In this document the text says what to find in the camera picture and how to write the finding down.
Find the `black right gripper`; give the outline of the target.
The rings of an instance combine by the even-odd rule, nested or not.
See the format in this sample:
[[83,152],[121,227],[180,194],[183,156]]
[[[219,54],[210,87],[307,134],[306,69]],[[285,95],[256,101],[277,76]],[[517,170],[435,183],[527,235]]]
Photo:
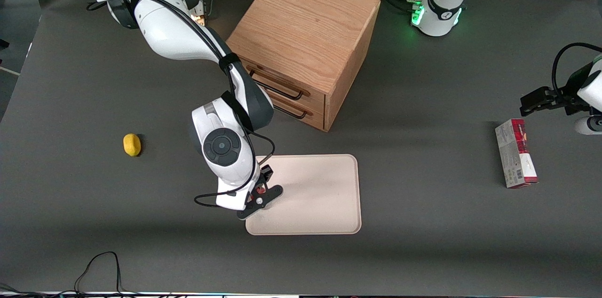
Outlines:
[[284,189],[281,185],[269,186],[271,176],[273,176],[273,170],[269,165],[261,168],[260,177],[254,183],[254,186],[248,189],[247,193],[247,198],[254,199],[250,199],[245,208],[237,212],[239,220],[248,219],[259,210],[262,210],[262,207],[266,207],[270,202],[283,194]]

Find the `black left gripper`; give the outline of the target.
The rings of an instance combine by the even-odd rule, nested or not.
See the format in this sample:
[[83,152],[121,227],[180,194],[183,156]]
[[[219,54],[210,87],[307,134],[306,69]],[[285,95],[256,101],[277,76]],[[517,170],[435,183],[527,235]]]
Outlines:
[[566,85],[560,88],[561,93],[548,86],[542,86],[536,90],[537,92],[530,92],[521,97],[521,116],[526,117],[542,108],[545,109],[545,107],[564,107],[566,116],[572,116],[579,112],[590,112],[590,106],[578,96],[578,91],[588,78],[592,67],[592,64],[587,64],[572,73],[566,81]]

